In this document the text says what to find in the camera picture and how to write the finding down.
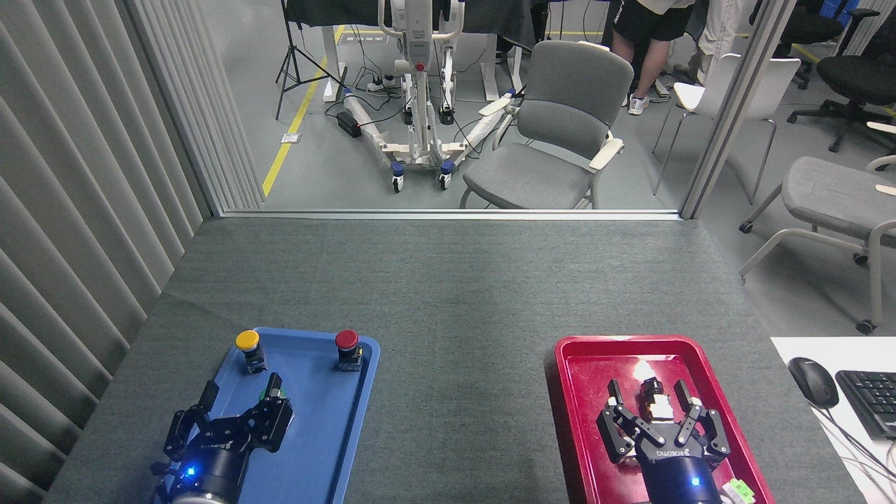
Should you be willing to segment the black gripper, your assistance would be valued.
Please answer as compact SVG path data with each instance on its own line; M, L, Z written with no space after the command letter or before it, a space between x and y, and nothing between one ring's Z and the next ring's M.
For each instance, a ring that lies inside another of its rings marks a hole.
M618 381L609 380L609 399L596 419L609 460L618 465L636 447L652 503L720 503L713 470L731 453L720 414L692 396L685 380L674 390L685 413L675 439L624 407Z
M293 418L291 399L265 398L242 420L210 421L219 391L207 381L199 400L173 415L163 449L171 463L157 465L158 501L238 501L252 449L281 449ZM195 426L199 433L189 440Z

